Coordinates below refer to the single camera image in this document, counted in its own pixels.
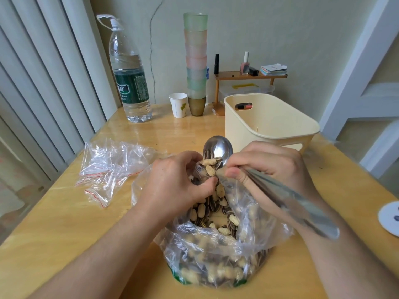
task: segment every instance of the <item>white paper cup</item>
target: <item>white paper cup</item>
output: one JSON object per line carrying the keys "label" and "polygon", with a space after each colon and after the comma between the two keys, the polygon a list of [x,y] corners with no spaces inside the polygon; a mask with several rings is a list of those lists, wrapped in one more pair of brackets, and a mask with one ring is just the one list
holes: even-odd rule
{"label": "white paper cup", "polygon": [[172,104],[173,116],[176,118],[185,117],[188,107],[187,95],[185,93],[172,93],[169,95],[169,99]]}

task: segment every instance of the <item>hand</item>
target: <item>hand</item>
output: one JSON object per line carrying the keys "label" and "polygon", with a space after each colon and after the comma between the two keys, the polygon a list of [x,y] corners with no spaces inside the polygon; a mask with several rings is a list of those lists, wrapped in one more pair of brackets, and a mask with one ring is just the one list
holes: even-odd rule
{"label": "hand", "polygon": [[259,205],[270,214],[300,228],[292,218],[277,207],[237,166],[248,165],[265,172],[294,191],[319,205],[322,198],[306,169],[301,154],[294,149],[253,141],[241,152],[234,153],[226,164],[225,175],[240,181],[251,192]]}
{"label": "hand", "polygon": [[137,205],[153,212],[154,217],[157,216],[165,224],[187,211],[194,203],[212,195],[216,177],[199,186],[193,185],[188,178],[200,160],[202,155],[195,151],[184,151],[156,160]]}

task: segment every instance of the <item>left hand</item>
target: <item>left hand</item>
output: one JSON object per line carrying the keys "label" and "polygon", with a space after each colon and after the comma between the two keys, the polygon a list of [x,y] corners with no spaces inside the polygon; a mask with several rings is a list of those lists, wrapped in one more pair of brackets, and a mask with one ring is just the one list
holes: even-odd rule
{"label": "left hand", "polygon": [[160,223],[166,224],[194,203],[212,195],[216,177],[209,178],[199,186],[192,184],[188,178],[200,160],[202,155],[195,151],[184,151],[156,160],[137,206],[152,212]]}

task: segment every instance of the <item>wall crack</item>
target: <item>wall crack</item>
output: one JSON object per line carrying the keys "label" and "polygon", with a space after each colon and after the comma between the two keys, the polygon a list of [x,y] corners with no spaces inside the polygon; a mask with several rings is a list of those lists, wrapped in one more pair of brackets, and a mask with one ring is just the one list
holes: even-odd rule
{"label": "wall crack", "polygon": [[156,104],[156,94],[155,94],[155,77],[154,77],[154,72],[152,71],[152,19],[155,17],[158,9],[162,6],[165,0],[162,0],[161,3],[158,4],[157,8],[155,9],[154,13],[152,14],[152,17],[150,19],[150,66],[151,66],[151,74],[152,74],[152,80],[154,82],[154,103]]}

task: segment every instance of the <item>cream storage basket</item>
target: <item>cream storage basket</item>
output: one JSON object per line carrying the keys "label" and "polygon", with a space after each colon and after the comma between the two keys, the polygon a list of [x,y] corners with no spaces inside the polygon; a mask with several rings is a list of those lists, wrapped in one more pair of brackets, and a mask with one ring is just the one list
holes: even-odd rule
{"label": "cream storage basket", "polygon": [[[230,95],[226,105],[226,137],[233,151],[241,151],[252,141],[267,141],[279,146],[305,151],[319,124],[269,94],[252,93]],[[252,103],[251,109],[236,110],[236,105]]]}

